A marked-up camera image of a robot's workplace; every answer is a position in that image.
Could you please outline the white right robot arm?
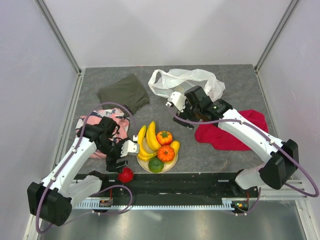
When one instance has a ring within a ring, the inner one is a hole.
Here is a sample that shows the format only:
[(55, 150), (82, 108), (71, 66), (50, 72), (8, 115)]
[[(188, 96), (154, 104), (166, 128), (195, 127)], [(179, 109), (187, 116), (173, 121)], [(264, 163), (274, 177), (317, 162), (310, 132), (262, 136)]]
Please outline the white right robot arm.
[(174, 121), (180, 125), (192, 129), (194, 125), (212, 124), (240, 140), (261, 158), (262, 165), (236, 173), (229, 184), (229, 191), (235, 197), (259, 185), (279, 190), (298, 169), (299, 148), (295, 141), (270, 135), (223, 99), (212, 101), (201, 86), (185, 93), (172, 92), (166, 105), (177, 108)]

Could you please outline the yellow fake banana bunch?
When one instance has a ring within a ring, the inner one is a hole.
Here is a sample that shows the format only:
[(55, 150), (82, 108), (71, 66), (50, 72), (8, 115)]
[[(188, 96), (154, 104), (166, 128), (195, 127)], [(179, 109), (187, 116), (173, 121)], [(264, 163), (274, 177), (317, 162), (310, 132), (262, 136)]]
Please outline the yellow fake banana bunch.
[(156, 123), (152, 121), (148, 126), (143, 125), (137, 135), (137, 143), (139, 144), (139, 153), (137, 157), (147, 162), (155, 157), (161, 144), (156, 137)]

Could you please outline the red fake apple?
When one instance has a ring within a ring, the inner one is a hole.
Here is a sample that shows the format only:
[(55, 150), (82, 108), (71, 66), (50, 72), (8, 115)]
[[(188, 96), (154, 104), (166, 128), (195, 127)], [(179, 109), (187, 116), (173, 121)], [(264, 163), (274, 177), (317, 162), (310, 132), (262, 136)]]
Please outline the red fake apple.
[(122, 183), (129, 183), (134, 178), (134, 173), (129, 167), (124, 167), (118, 174), (118, 180)]

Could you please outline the orange fake persimmon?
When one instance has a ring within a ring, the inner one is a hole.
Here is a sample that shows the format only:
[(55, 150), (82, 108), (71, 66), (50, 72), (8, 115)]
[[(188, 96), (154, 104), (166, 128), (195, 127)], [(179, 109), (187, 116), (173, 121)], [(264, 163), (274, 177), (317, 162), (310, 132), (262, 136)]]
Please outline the orange fake persimmon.
[(156, 139), (161, 146), (170, 145), (173, 141), (173, 135), (169, 131), (160, 131)]

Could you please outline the yellow fake mango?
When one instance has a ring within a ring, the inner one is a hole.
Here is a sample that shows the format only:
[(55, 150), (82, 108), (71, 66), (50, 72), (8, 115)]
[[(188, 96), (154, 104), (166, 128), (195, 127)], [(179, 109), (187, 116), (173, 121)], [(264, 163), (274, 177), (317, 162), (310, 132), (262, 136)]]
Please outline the yellow fake mango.
[(170, 144), (170, 147), (173, 148), (175, 154), (177, 154), (180, 150), (180, 142), (175, 140)]

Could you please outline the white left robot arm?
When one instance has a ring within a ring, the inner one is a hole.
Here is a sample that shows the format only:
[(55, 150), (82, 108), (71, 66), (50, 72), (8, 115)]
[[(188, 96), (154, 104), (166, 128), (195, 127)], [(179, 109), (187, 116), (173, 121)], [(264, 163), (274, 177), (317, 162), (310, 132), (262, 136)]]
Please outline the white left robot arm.
[(39, 183), (32, 182), (27, 188), (29, 211), (37, 220), (45, 220), (55, 226), (63, 225), (72, 209), (87, 197), (97, 194), (106, 196), (110, 185), (104, 175), (93, 171), (80, 183), (72, 184), (75, 176), (95, 152), (106, 155), (109, 172), (120, 172), (127, 161), (120, 159), (139, 151), (138, 137), (125, 137), (114, 142), (120, 126), (109, 117), (103, 117), (98, 124), (85, 123), (77, 132), (70, 149), (58, 165)]

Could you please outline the green fake lime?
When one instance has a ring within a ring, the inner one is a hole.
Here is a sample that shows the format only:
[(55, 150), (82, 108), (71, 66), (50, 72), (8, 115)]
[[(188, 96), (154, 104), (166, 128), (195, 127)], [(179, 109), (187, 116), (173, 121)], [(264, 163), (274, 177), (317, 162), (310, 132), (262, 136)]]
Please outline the green fake lime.
[(148, 168), (152, 173), (160, 173), (163, 170), (164, 166), (165, 164), (157, 157), (152, 157), (148, 161)]

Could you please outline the white plastic bag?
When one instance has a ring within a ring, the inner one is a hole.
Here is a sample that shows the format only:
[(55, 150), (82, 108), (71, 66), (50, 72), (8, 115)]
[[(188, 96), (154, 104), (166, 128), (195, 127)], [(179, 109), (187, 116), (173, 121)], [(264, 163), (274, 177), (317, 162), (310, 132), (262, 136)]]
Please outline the white plastic bag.
[(179, 68), (170, 69), (168, 72), (155, 70), (148, 81), (148, 86), (155, 95), (166, 99), (173, 92), (184, 94), (192, 87), (200, 86), (212, 101), (220, 99), (226, 89), (225, 83), (218, 80), (212, 72)]

